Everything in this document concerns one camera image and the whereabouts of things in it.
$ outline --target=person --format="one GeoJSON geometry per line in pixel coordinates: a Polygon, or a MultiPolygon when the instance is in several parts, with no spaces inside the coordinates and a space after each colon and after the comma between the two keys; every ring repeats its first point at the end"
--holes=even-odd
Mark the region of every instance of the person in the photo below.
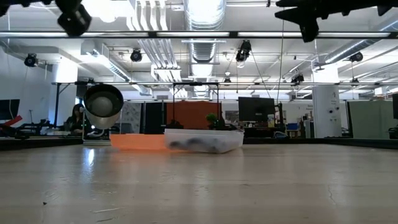
{"type": "Polygon", "coordinates": [[[72,116],[67,119],[67,124],[69,126],[69,131],[72,134],[82,134],[83,133],[83,109],[82,104],[76,104],[72,109],[72,116]]]}

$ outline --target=orange wall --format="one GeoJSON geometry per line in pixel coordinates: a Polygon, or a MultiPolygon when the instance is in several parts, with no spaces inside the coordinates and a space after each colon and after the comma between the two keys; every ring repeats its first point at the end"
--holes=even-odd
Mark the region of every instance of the orange wall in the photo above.
{"type": "MultiPolygon", "coordinates": [[[[175,103],[175,120],[184,126],[184,129],[209,129],[206,115],[217,115],[217,103],[207,101],[175,103]]],[[[173,119],[173,103],[167,103],[167,124],[173,119]]]]}

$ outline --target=ceiling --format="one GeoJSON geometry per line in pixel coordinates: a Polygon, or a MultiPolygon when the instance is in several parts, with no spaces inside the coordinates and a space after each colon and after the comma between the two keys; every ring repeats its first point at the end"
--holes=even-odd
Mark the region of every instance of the ceiling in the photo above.
{"type": "MultiPolygon", "coordinates": [[[[169,28],[171,30],[185,30],[184,12],[178,9],[182,7],[182,1],[171,0],[166,3],[168,7],[167,22],[169,28]]],[[[223,30],[280,31],[282,30],[282,26],[284,30],[299,30],[299,27],[295,24],[290,22],[284,22],[283,24],[281,20],[274,17],[274,13],[280,10],[278,7],[272,6],[267,8],[261,6],[264,3],[265,1],[258,0],[228,0],[223,30]]],[[[20,6],[12,6],[8,15],[0,18],[0,29],[62,31],[57,24],[59,10],[54,5],[44,8],[40,3],[35,3],[33,6],[26,9],[20,6]]],[[[398,19],[398,9],[392,9],[383,17],[378,17],[377,9],[369,8],[353,11],[348,17],[343,17],[341,14],[334,14],[327,20],[319,20],[318,23],[321,31],[378,31],[380,26],[396,20],[395,18],[398,19]]],[[[112,23],[105,23],[98,17],[94,17],[90,31],[105,30],[129,30],[126,26],[126,18],[119,17],[112,23]]],[[[188,45],[181,43],[181,40],[172,39],[172,47],[178,65],[182,70],[182,78],[188,78],[190,76],[188,45]]],[[[97,41],[109,47],[110,57],[123,69],[131,72],[135,80],[146,82],[151,80],[151,76],[149,75],[151,62],[145,55],[145,52],[143,52],[144,58],[142,62],[132,63],[129,59],[133,48],[140,48],[137,39],[101,39],[97,41]]],[[[243,68],[237,68],[236,61],[234,60],[236,49],[240,46],[242,40],[226,39],[225,43],[220,43],[216,54],[216,63],[219,64],[214,66],[210,81],[217,80],[221,82],[225,77],[225,72],[230,72],[232,82],[261,81],[259,74],[270,82],[277,82],[280,77],[286,78],[289,82],[289,78],[292,76],[289,71],[303,63],[304,60],[313,60],[316,55],[326,55],[354,40],[318,39],[312,43],[304,43],[301,39],[252,39],[250,41],[253,54],[248,58],[243,68]]],[[[82,42],[83,40],[81,39],[12,39],[10,45],[15,45],[18,48],[25,46],[58,47],[80,60],[81,64],[85,64],[86,68],[89,67],[89,71],[95,73],[97,77],[113,81],[113,74],[108,69],[96,63],[85,62],[87,56],[81,55],[80,52],[82,42]]],[[[364,61],[382,54],[397,45],[398,41],[396,40],[382,40],[362,51],[364,61]]],[[[57,60],[59,58],[43,55],[42,59],[57,60]]],[[[398,50],[393,50],[360,66],[355,66],[352,70],[350,69],[350,62],[338,62],[339,79],[341,81],[350,80],[352,76],[375,71],[397,61],[398,50]]],[[[310,65],[311,63],[304,62],[304,65],[300,67],[300,72],[304,74],[306,81],[311,80],[312,70],[310,65]]],[[[365,81],[373,82],[394,77],[398,78],[398,70],[392,69],[387,73],[380,73],[369,77],[365,81]]],[[[364,89],[372,90],[373,88],[373,86],[369,86],[364,89]]]]}

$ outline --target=clear plastic bin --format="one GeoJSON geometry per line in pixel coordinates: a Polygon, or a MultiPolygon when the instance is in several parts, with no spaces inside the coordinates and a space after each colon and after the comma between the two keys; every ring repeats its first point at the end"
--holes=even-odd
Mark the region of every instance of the clear plastic bin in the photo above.
{"type": "Polygon", "coordinates": [[[166,129],[165,145],[169,149],[225,153],[243,145],[241,131],[166,129]]]}

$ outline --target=white column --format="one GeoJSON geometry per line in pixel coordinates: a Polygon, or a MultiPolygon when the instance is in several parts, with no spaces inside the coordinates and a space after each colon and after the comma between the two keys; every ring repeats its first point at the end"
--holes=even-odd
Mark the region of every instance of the white column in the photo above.
{"type": "MultiPolygon", "coordinates": [[[[69,59],[63,58],[60,63],[53,65],[53,82],[75,82],[78,76],[78,66],[75,62],[69,59]]],[[[49,116],[51,123],[54,122],[55,117],[55,102],[57,98],[57,86],[54,85],[51,89],[51,99],[49,116]]],[[[76,101],[76,86],[70,85],[59,96],[58,104],[58,118],[57,125],[63,125],[63,122],[72,115],[72,109],[76,101]]]]}
{"type": "Polygon", "coordinates": [[[338,86],[315,86],[312,94],[315,137],[340,137],[341,113],[338,86]]]}

